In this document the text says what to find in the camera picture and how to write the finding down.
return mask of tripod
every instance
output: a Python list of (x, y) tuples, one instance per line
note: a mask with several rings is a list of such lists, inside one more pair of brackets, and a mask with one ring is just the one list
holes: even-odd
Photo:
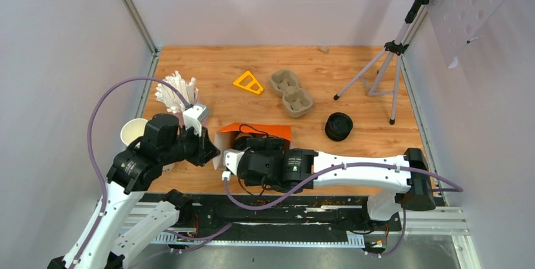
[[(371, 60), (340, 92), (338, 92), (334, 96), (334, 100), (339, 99), (342, 94), (349, 89), (352, 84), (354, 84), (357, 80), (362, 80), (364, 83), (364, 86), (368, 90), (369, 96), (377, 96), (377, 95), (385, 95), (392, 93), (392, 113), (390, 117), (390, 125), (393, 125), (396, 122), (396, 102), (397, 102), (397, 93), (399, 90), (399, 73), (401, 72), (401, 56), (405, 53), (407, 48), (409, 47), (408, 44), (404, 44), (405, 40), (407, 39), (407, 33), (409, 32), (409, 29), (411, 27), (411, 24), (414, 22), (414, 19), (416, 19), (416, 16), (418, 15), (418, 12), (420, 11), (420, 8), (423, 5), (429, 4), (430, 0), (414, 0), (414, 3), (409, 10), (409, 13), (405, 17), (405, 24), (401, 27), (399, 33), (397, 34), (397, 37), (392, 42), (388, 42), (385, 44), (384, 49), (377, 54), (377, 56)], [(383, 65), (381, 65), (381, 68), (377, 72), (377, 76), (375, 77), (375, 81), (373, 81), (372, 86), (368, 85), (366, 80), (364, 79), (363, 75), (368, 71), (386, 52), (388, 52), (388, 55), (383, 62)], [(394, 89), (391, 91), (384, 91), (384, 92), (378, 92), (377, 87), (379, 86), (379, 83), (381, 82), (381, 79), (383, 78), (386, 70), (388, 69), (388, 66), (390, 65), (390, 62), (394, 58), (394, 55), (397, 55), (397, 63), (396, 63), (396, 78), (394, 81)]]

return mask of bundle of white utensils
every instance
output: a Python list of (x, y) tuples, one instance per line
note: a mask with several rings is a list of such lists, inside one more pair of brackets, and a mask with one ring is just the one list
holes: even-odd
[[(197, 102), (199, 89), (195, 87), (195, 78), (191, 78), (191, 81), (186, 84), (185, 80), (180, 76), (180, 73), (175, 71), (174, 74), (166, 76), (164, 81), (175, 87), (190, 104), (195, 104)], [(157, 101), (165, 104), (167, 112), (172, 112), (173, 114), (184, 112), (185, 105), (179, 99), (177, 94), (169, 87), (158, 84), (155, 95)]]

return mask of wood surface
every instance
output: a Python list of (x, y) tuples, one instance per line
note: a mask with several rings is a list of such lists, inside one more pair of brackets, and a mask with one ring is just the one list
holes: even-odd
[[(311, 46), (224, 46), (164, 47), (155, 76), (164, 78), (175, 70), (189, 80), (197, 78), (199, 99), (208, 106), (208, 129), (213, 141), (218, 129), (234, 122), (282, 124), (292, 127), (295, 148), (308, 148), (354, 157), (390, 157), (403, 154), (407, 147), (422, 148), (420, 134), (403, 79), (399, 83), (396, 124), (389, 124), (392, 95), (369, 97), (361, 81), (357, 81), (339, 100), (332, 97), (359, 70), (374, 58), (381, 47), (330, 47), (325, 54)], [(371, 84), (382, 61), (365, 78)], [(396, 60), (386, 72), (379, 90), (392, 90)], [(314, 99), (312, 112), (292, 119), (284, 111), (281, 98), (269, 85), (272, 73), (291, 69), (299, 77), (299, 85)], [(239, 89), (232, 83), (250, 70), (264, 87), (260, 96)], [(153, 83), (144, 117), (151, 119), (166, 112), (156, 101)], [(331, 141), (324, 132), (329, 115), (344, 112), (353, 120), (353, 131), (341, 142)], [(221, 171), (211, 164), (195, 167), (186, 161), (174, 170), (164, 172), (150, 187), (151, 192), (178, 189), (183, 193), (224, 193)], [(236, 178), (230, 182), (232, 193), (244, 193)], [(259, 193), (259, 188), (248, 188)], [(305, 190), (302, 194), (375, 194), (377, 188), (338, 186)]]

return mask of tripod leg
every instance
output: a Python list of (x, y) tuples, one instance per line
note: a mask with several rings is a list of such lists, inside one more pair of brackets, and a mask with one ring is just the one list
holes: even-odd
[(388, 65), (390, 65), (390, 62), (392, 61), (392, 58), (394, 57), (393, 52), (389, 52), (385, 61), (383, 62), (383, 65), (381, 66), (381, 69), (379, 69), (379, 74), (375, 78), (375, 81), (373, 81), (373, 85), (370, 88), (370, 91), (368, 91), (369, 95), (374, 95), (375, 91), (377, 90), (377, 87), (379, 86), (379, 83), (383, 79), (383, 76), (386, 72), (386, 69), (388, 69)]
[(338, 92), (334, 96), (334, 100), (339, 99), (342, 94), (344, 94), (344, 92), (349, 89), (350, 86), (352, 86), (352, 84), (354, 84), (366, 71), (368, 71), (368, 69), (370, 69), (383, 56), (383, 54), (385, 54), (385, 52), (385, 49), (381, 50), (381, 52), (377, 54), (377, 56), (373, 60), (371, 60), (342, 90), (340, 90), (340, 92)]
[(399, 91), (400, 73), (401, 73), (401, 56), (398, 56), (397, 62), (396, 62), (396, 79), (394, 80), (394, 96), (392, 96), (392, 114), (390, 115), (390, 125), (393, 125), (396, 122), (396, 104), (397, 104), (397, 93)]

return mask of yellow triangular object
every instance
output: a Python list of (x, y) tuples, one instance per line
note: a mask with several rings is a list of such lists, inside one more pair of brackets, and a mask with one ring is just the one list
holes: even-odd
[[(247, 84), (246, 86), (241, 85), (240, 83), (243, 82), (244, 79), (246, 79), (247, 77), (251, 78), (251, 82), (249, 84)], [(262, 87), (262, 85), (260, 85), (260, 83), (256, 80), (256, 78), (252, 75), (252, 73), (249, 70), (247, 70), (244, 74), (242, 74), (232, 84), (234, 86), (238, 87), (238, 88), (245, 89), (245, 90), (247, 90), (249, 92), (252, 92), (252, 93), (254, 93), (256, 95), (260, 95), (264, 91), (264, 87)], [(251, 87), (253, 87), (254, 85), (258, 86), (257, 90), (251, 89)]]

